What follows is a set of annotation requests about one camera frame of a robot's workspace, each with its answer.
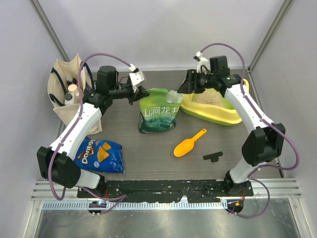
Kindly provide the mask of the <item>green cat litter bag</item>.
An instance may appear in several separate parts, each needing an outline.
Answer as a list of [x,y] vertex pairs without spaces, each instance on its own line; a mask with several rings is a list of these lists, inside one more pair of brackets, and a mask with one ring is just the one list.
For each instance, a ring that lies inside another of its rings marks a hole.
[[139,101],[139,132],[150,134],[175,128],[175,117],[184,99],[183,95],[165,88],[153,88],[148,93],[149,96]]

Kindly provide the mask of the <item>yellow plastic scoop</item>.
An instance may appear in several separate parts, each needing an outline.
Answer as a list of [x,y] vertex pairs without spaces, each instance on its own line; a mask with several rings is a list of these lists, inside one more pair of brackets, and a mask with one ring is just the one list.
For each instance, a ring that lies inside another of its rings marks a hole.
[[173,154],[175,157],[182,157],[186,155],[187,153],[191,152],[195,146],[195,142],[199,140],[202,136],[206,134],[207,130],[203,128],[200,130],[197,134],[195,134],[192,138],[185,139],[180,144],[178,144]]

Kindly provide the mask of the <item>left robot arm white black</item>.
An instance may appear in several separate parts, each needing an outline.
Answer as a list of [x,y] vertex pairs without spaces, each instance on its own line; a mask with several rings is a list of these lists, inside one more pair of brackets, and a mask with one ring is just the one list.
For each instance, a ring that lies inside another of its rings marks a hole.
[[70,124],[48,148],[39,148],[37,159],[40,173],[49,181],[52,193],[55,193],[53,185],[57,183],[64,188],[87,189],[95,198],[104,195],[105,178],[75,164],[79,146],[92,126],[112,105],[113,100],[126,98],[132,104],[149,95],[142,86],[146,81],[145,76],[138,68],[132,70],[125,83],[118,82],[117,77],[115,67],[100,67],[95,89],[84,93],[83,102]]

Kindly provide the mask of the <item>black bag clip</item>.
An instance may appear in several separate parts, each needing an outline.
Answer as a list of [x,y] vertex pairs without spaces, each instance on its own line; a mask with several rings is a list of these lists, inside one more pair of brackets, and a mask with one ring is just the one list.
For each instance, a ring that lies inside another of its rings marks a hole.
[[223,156],[223,152],[219,151],[216,153],[212,153],[212,154],[208,154],[208,155],[204,155],[203,159],[206,160],[210,160],[212,163],[216,163],[219,161],[219,158]]

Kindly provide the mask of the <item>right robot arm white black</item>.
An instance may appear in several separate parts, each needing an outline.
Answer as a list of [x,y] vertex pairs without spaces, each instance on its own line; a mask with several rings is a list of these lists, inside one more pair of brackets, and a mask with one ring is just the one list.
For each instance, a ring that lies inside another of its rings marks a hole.
[[242,159],[224,178],[224,191],[238,194],[252,172],[269,165],[282,152],[285,134],[283,124],[275,124],[267,117],[246,91],[243,77],[231,74],[226,56],[210,59],[198,52],[196,69],[189,69],[177,90],[182,94],[203,93],[206,89],[219,92],[237,111],[249,135],[242,146]]

